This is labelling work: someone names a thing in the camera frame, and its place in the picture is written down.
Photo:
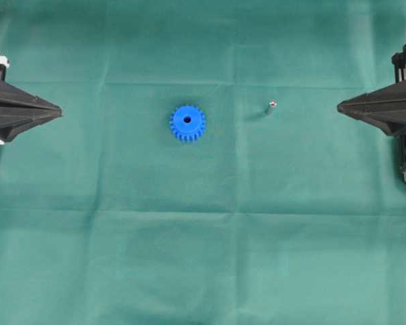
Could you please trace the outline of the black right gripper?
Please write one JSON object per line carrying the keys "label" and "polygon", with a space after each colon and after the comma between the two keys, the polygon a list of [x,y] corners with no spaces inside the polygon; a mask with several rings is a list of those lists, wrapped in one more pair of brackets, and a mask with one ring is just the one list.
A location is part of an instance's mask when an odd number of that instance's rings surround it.
{"label": "black right gripper", "polygon": [[406,44],[402,52],[393,55],[392,63],[395,84],[344,100],[337,105],[337,109],[341,114],[380,129],[387,136],[400,136],[401,171],[406,183],[406,110],[368,112],[366,109],[358,108],[406,102]]}

